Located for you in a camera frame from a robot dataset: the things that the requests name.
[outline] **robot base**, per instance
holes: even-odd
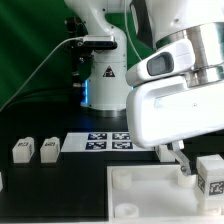
[[[84,113],[91,114],[97,117],[126,117],[126,109],[123,110],[96,110],[90,107],[82,106]]]

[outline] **white platform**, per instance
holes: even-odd
[[[112,187],[114,169],[132,172],[132,186],[128,190]],[[224,223],[224,216],[197,216],[197,200],[193,189],[178,185],[179,165],[108,167],[109,221],[112,223]],[[139,217],[115,218],[114,210],[119,204],[130,203],[139,208]]]

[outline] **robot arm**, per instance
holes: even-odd
[[[223,129],[224,2],[143,2],[154,23],[154,45],[162,47],[126,76],[137,86],[127,99],[133,142],[149,148]]]
[[[154,23],[147,10],[145,0],[133,0],[130,4],[133,15],[136,37],[139,41],[150,48],[154,48],[153,28]]]
[[[86,81],[88,96],[83,106],[101,116],[120,116],[126,109],[126,98],[131,90],[125,80],[127,40],[122,30],[106,21],[105,14],[123,12],[124,0],[65,0],[65,3],[81,18],[96,42],[109,36],[117,43],[112,51],[92,53],[91,74]]]

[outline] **black surface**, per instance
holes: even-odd
[[[0,222],[68,222],[108,220],[106,167],[158,164],[154,152],[61,153],[56,164],[40,163],[45,138],[68,132],[125,132],[125,117],[100,118],[66,103],[24,103],[0,114]],[[15,165],[17,140],[34,137],[28,165]],[[185,141],[187,156],[223,153],[223,132]]]

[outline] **green backdrop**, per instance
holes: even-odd
[[[23,84],[45,57],[68,38],[64,20],[74,16],[63,0],[0,1],[0,106]],[[110,14],[109,22],[125,30],[123,14]],[[151,54],[135,40],[132,17],[129,28],[142,58]],[[138,62],[128,44],[128,67]],[[24,89],[71,85],[70,53],[60,49]],[[50,100],[61,100],[53,97]]]

